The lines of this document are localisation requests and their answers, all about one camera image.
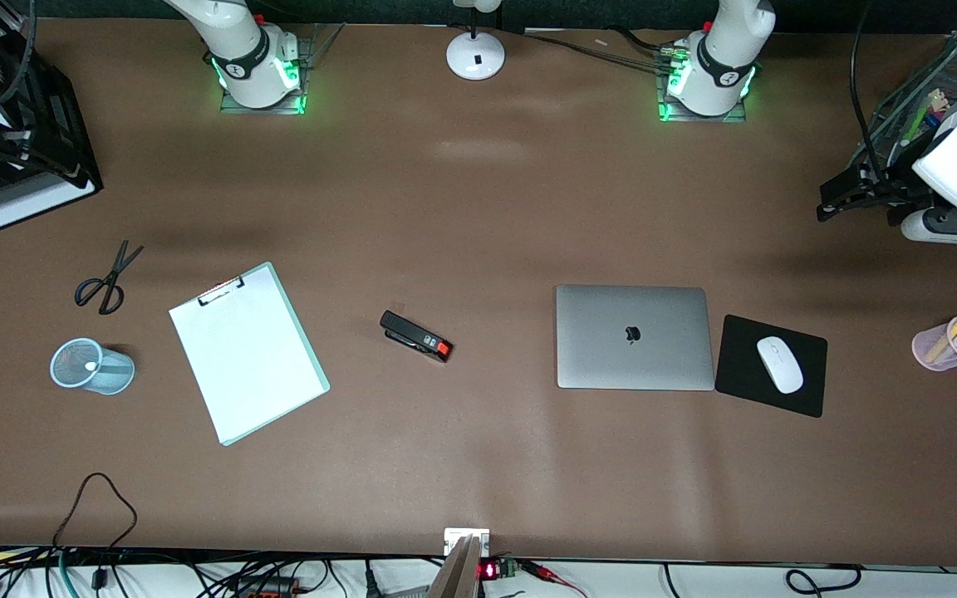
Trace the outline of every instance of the clipboard clip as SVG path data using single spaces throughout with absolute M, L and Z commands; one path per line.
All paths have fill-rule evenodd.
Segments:
M 246 281 L 243 280 L 243 277 L 233 277 L 233 279 L 220 283 L 216 285 L 216 287 L 210 288 L 208 291 L 202 292 L 201 295 L 198 295 L 198 304 L 201 307 L 208 306 L 209 303 L 231 294 L 231 292 L 235 291 L 236 288 L 243 288 L 245 286 Z

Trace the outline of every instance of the pen holder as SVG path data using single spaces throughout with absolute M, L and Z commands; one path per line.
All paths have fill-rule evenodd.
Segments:
M 135 378 L 135 362 L 123 353 L 102 347 L 91 338 L 73 338 L 51 357 L 50 378 L 65 389 L 116 395 Z
M 915 340 L 912 341 L 910 348 L 915 352 L 918 363 L 927 370 L 945 371 L 957 367 L 957 347 L 953 346 L 952 337 L 950 337 L 950 329 L 955 322 L 957 318 L 944 325 L 915 334 Z M 940 352 L 930 362 L 926 357 L 937 345 L 940 346 Z

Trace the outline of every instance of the silver laptop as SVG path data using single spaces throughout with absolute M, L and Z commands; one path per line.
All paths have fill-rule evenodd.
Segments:
M 703 288 L 556 287 L 562 389 L 713 390 Z

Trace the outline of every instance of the white mouse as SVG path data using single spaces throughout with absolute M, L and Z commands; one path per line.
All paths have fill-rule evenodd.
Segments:
M 793 350 L 777 336 L 768 336 L 755 344 L 759 349 L 759 357 L 763 359 L 763 366 L 767 374 L 778 387 L 779 393 L 789 395 L 800 390 L 804 385 L 804 372 L 800 371 L 800 364 Z

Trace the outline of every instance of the black metal rack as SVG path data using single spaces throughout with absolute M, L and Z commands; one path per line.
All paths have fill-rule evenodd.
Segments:
M 26 38 L 12 27 L 17 23 L 16 13 L 0 3 L 0 92 L 10 85 L 22 61 Z M 71 199 L 16 221 L 102 190 L 72 83 L 37 52 L 33 51 L 16 94 L 0 105 L 0 116 L 7 121 L 7 125 L 0 121 L 0 202 L 43 193 L 63 183 L 77 189 L 65 194 Z

